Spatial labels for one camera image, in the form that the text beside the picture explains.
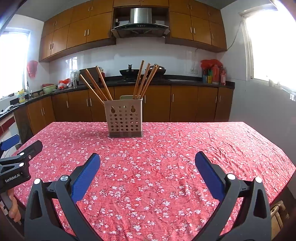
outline wooden chopstick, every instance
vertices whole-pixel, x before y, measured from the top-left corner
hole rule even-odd
[[[97,72],[98,72],[98,74],[99,74],[99,76],[100,76],[100,79],[101,79],[101,81],[102,81],[102,83],[103,83],[103,86],[104,86],[104,88],[105,88],[105,90],[106,90],[106,92],[107,92],[108,100],[113,100],[113,99],[112,99],[112,96],[110,95],[110,92],[109,92],[109,90],[108,90],[108,87],[107,87],[107,85],[106,85],[106,83],[105,83],[105,80],[104,80],[104,78],[103,78],[103,76],[102,76],[102,73],[101,73],[101,71],[100,71],[100,69],[99,69],[98,66],[96,66],[96,70],[97,70]]]
[[[149,86],[149,84],[150,84],[150,82],[151,82],[153,76],[155,75],[156,71],[158,70],[158,68],[159,68],[159,65],[155,65],[155,66],[153,67],[153,70],[151,71],[151,73],[150,73],[150,75],[149,75],[149,78],[148,78],[148,80],[147,80],[147,82],[146,82],[146,84],[145,84],[145,87],[144,87],[144,89],[143,89],[143,91],[142,91],[142,93],[141,93],[140,98],[142,98],[142,97],[144,96],[144,94],[145,94],[145,92],[146,92],[146,90],[147,90],[147,88],[148,88],[148,86]]]
[[[146,67],[146,71],[143,75],[143,78],[142,78],[142,81],[141,81],[141,85],[140,85],[140,88],[138,89],[138,92],[137,92],[137,95],[136,95],[136,99],[139,99],[140,98],[140,93],[142,91],[142,88],[144,86],[144,83],[145,83],[145,80],[146,80],[146,77],[147,77],[147,74],[148,74],[148,71],[149,71],[149,68],[150,68],[150,63],[147,64],[147,67]]]
[[[107,97],[104,95],[103,91],[100,89],[94,78],[91,76],[88,69],[85,70],[87,77],[90,79],[92,84],[94,85],[94,88],[98,91],[98,96],[102,98],[102,100],[108,100]]]
[[[98,100],[100,101],[100,103],[104,105],[104,102],[101,100],[101,98],[97,95],[97,93],[93,90],[93,88],[89,85],[89,83],[85,80],[85,78],[80,74],[79,77],[86,83],[87,87],[93,91],[93,93],[95,94],[95,96],[98,98]]]
[[[136,99],[136,93],[138,92],[138,85],[139,85],[139,81],[140,81],[140,78],[141,78],[141,72],[142,72],[143,64],[144,64],[144,60],[142,60],[142,62],[141,62],[141,66],[140,66],[140,69],[139,69],[135,89],[133,90],[133,99]]]

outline tablecloth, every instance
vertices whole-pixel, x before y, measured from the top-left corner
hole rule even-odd
[[[198,151],[242,180],[261,177],[270,203],[295,171],[279,147],[243,122],[143,123],[143,130],[142,138],[108,138],[106,123],[50,124],[21,147],[43,143],[30,162],[31,180],[15,188],[16,196],[26,203],[35,178],[57,180],[98,153],[101,167],[77,205],[104,240],[191,240],[218,205],[194,164]]]

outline utensil holder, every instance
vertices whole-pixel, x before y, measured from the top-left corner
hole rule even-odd
[[[142,99],[121,96],[104,101],[109,137],[142,137]]]

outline wooden cabinet door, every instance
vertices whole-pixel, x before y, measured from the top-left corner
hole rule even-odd
[[[179,12],[179,13],[185,13],[190,15],[190,6],[189,6],[189,0],[169,0],[170,4],[170,11],[172,12]]]
[[[73,14],[73,8],[69,8],[61,13],[59,13],[56,17],[57,20],[54,24],[54,30],[57,30],[59,28],[62,28],[66,25],[69,25],[71,23],[71,18]]]
[[[113,10],[113,0],[94,0],[91,7],[91,16],[112,12]]]
[[[170,12],[170,31],[172,38],[193,40],[190,15]]]
[[[198,87],[196,122],[213,122],[215,119],[218,88]]]
[[[93,1],[88,1],[74,6],[71,23],[77,22],[84,18],[88,18],[91,13],[92,2]]]
[[[141,5],[168,7],[168,0],[142,0]]]
[[[52,54],[52,36],[53,36],[53,33],[50,33],[41,39],[41,42],[40,42],[41,59],[45,59]]]
[[[69,112],[68,93],[56,94],[52,96],[52,107],[56,121],[72,121]]]
[[[191,16],[193,40],[205,44],[212,44],[210,23],[208,20]]]
[[[34,135],[36,135],[46,126],[42,112],[41,100],[29,104],[27,110],[31,123],[32,132]]]
[[[232,95],[233,89],[225,87],[219,88],[215,115],[216,122],[227,122],[229,120],[232,105]]]
[[[141,5],[140,0],[114,0],[113,7]]]
[[[54,24],[55,24],[56,20],[57,20],[57,18],[56,18],[56,16],[54,16],[44,22],[43,31],[42,31],[42,35],[41,35],[42,37],[44,37],[54,31]]]
[[[207,6],[195,0],[190,0],[190,14],[191,16],[209,20]]]
[[[92,122],[88,90],[68,93],[72,122]]]
[[[150,85],[143,98],[144,122],[170,121],[170,86]]]
[[[108,39],[111,35],[112,12],[102,13],[89,18],[87,41]]]
[[[52,37],[52,55],[67,48],[69,25],[54,31]]]
[[[210,22],[223,25],[222,15],[219,9],[207,5],[207,10],[208,10]]]
[[[54,109],[52,107],[51,97],[46,97],[41,100],[42,111],[45,119],[45,124],[48,126],[50,123],[55,122]]]
[[[67,49],[86,43],[89,18],[71,23],[68,31]]]
[[[210,22],[212,45],[221,49],[227,49],[224,26]]]
[[[104,95],[107,96],[106,90],[104,88],[101,88],[101,90],[103,91]],[[112,99],[114,99],[114,87],[108,87],[108,90],[112,96]],[[94,95],[94,93],[91,90],[89,90],[89,103],[91,106],[92,121],[93,122],[106,122],[105,108],[98,101],[97,97]]]
[[[134,85],[114,87],[115,100],[119,100],[122,95],[133,95],[134,88]]]
[[[195,122],[198,92],[198,86],[172,86],[170,122]]]

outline blue gripper pad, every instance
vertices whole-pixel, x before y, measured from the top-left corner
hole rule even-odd
[[[83,199],[89,185],[100,168],[100,164],[100,156],[96,153],[93,153],[86,163],[81,166],[82,171],[72,184],[71,198],[74,203]]]
[[[195,165],[213,198],[221,202],[225,197],[225,182],[222,179],[223,170],[218,165],[212,164],[202,151],[195,155]]]
[[[0,142],[0,149],[3,151],[9,150],[11,147],[15,146],[20,142],[20,137],[18,135],[14,135],[8,138],[5,141]]]

